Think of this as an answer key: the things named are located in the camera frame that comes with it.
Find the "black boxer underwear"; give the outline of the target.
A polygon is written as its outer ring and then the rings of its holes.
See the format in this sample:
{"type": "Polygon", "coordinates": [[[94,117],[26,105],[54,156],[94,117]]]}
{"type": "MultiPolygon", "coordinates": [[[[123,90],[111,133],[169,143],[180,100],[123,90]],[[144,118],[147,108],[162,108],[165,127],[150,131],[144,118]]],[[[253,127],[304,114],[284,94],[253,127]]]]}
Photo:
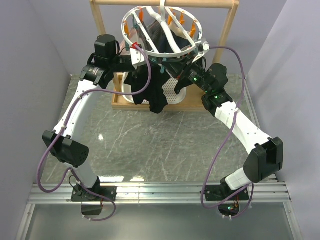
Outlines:
{"type": "MultiPolygon", "coordinates": [[[[131,87],[132,92],[140,91],[148,80],[148,67],[143,65],[138,67],[134,72],[129,72],[124,83],[131,87]]],[[[147,89],[137,95],[133,95],[135,105],[141,105],[144,100],[149,102],[149,110],[155,114],[162,112],[164,107],[168,105],[167,98],[162,89],[163,85],[171,78],[167,73],[161,73],[161,67],[151,64],[151,79],[147,89]]]]}

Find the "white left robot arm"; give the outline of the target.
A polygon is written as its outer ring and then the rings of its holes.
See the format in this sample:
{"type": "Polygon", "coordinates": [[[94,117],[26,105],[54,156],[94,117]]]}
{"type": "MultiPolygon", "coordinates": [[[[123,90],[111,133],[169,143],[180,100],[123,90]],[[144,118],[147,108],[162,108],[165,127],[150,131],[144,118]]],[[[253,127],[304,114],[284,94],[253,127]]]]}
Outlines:
{"type": "Polygon", "coordinates": [[[76,93],[65,114],[52,131],[46,130],[42,139],[47,147],[37,169],[41,170],[48,155],[67,166],[64,175],[71,173],[76,179],[75,192],[89,201],[106,197],[99,177],[87,162],[89,148],[79,142],[85,123],[101,93],[116,73],[134,71],[131,57],[121,55],[119,42],[113,35],[99,35],[94,53],[82,69],[76,93]]]}

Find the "white round clip hanger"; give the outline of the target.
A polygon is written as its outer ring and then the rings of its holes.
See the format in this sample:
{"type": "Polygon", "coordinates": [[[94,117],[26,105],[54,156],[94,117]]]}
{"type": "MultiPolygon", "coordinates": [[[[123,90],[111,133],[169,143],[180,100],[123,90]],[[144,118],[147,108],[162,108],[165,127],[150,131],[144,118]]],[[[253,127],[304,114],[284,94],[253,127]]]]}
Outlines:
{"type": "Polygon", "coordinates": [[[202,25],[190,12],[182,8],[172,9],[164,7],[164,17],[162,19],[161,12],[156,13],[151,6],[139,6],[139,8],[137,6],[131,9],[124,16],[121,24],[122,36],[128,44],[131,44],[131,41],[128,39],[130,36],[127,23],[129,17],[132,18],[132,27],[135,28],[135,31],[137,32],[137,29],[141,28],[147,38],[147,41],[151,45],[152,51],[145,49],[145,52],[151,57],[160,59],[180,58],[192,51],[196,52],[196,42],[203,39],[202,25]],[[144,22],[144,10],[146,10],[152,18],[160,23],[169,43],[169,53],[158,52],[158,49],[143,27],[142,22],[144,22]]]}

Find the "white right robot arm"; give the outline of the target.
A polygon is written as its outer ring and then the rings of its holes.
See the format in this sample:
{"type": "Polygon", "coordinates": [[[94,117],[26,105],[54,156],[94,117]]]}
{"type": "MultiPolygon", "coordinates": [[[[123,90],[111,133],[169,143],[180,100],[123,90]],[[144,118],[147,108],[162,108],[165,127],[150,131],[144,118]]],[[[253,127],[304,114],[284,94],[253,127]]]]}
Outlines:
{"type": "Polygon", "coordinates": [[[227,94],[228,77],[224,65],[214,63],[204,70],[190,57],[183,57],[164,60],[162,66],[179,82],[192,83],[204,91],[201,98],[204,108],[231,130],[248,153],[243,167],[221,181],[220,194],[224,199],[233,199],[241,187],[259,183],[283,168],[283,141],[260,130],[227,94]]]}

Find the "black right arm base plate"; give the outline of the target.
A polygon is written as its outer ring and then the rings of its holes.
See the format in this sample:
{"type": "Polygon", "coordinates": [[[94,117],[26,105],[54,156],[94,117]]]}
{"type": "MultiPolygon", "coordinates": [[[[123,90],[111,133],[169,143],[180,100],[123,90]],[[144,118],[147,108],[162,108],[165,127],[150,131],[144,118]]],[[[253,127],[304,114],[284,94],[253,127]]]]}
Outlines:
{"type": "MultiPolygon", "coordinates": [[[[235,192],[235,190],[230,190],[228,186],[224,186],[223,184],[207,184],[204,190],[204,197],[207,202],[221,202],[235,192]]],[[[229,200],[247,201],[249,198],[248,189],[245,188],[229,200]]]]}

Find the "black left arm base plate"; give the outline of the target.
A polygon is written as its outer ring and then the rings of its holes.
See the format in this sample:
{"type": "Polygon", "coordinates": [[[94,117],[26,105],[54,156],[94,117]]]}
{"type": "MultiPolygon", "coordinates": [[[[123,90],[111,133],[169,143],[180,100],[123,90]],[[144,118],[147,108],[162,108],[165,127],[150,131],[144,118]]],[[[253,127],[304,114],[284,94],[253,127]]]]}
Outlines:
{"type": "Polygon", "coordinates": [[[116,200],[117,187],[116,186],[99,186],[97,188],[85,190],[82,186],[76,185],[73,188],[71,201],[72,202],[99,202],[105,201],[108,198],[112,201],[116,200]]]}

